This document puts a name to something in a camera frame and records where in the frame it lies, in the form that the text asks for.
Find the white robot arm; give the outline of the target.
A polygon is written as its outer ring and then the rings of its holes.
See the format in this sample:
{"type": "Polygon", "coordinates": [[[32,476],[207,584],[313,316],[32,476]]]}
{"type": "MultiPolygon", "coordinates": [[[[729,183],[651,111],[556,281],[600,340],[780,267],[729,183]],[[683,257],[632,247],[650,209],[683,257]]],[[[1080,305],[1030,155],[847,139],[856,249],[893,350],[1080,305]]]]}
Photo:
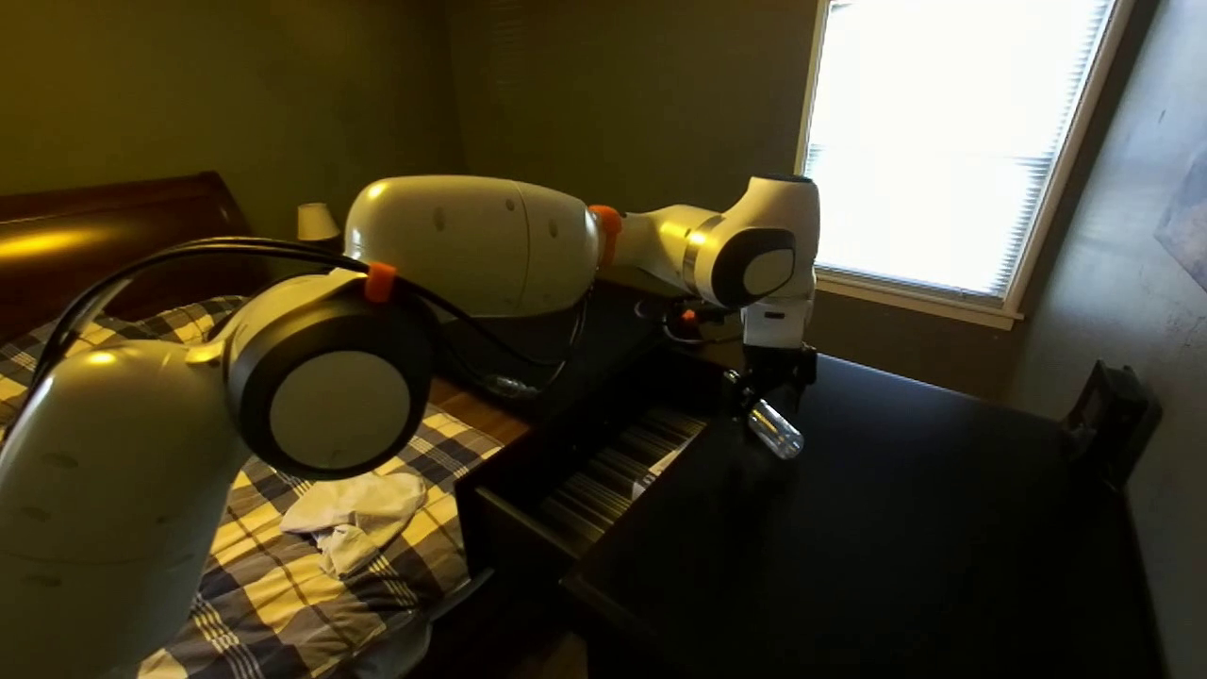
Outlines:
{"type": "Polygon", "coordinates": [[[441,322],[556,315],[636,267],[731,308],[749,350],[798,354],[817,189],[753,179],[722,210],[613,210],[505,179],[383,179],[335,254],[289,254],[304,272],[204,344],[88,350],[126,272],[59,315],[0,456],[3,679],[126,679],[179,630],[238,467],[383,466],[421,422],[441,322]]]}

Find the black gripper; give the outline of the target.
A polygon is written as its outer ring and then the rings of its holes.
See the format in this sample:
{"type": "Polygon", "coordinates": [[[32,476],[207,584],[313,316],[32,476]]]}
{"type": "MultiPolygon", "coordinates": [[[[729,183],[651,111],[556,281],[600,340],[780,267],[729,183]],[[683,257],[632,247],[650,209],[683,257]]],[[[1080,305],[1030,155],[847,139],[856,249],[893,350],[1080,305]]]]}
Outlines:
{"type": "Polygon", "coordinates": [[[722,413],[749,414],[756,400],[778,413],[794,413],[817,379],[809,347],[744,347],[722,370],[722,413]]]}

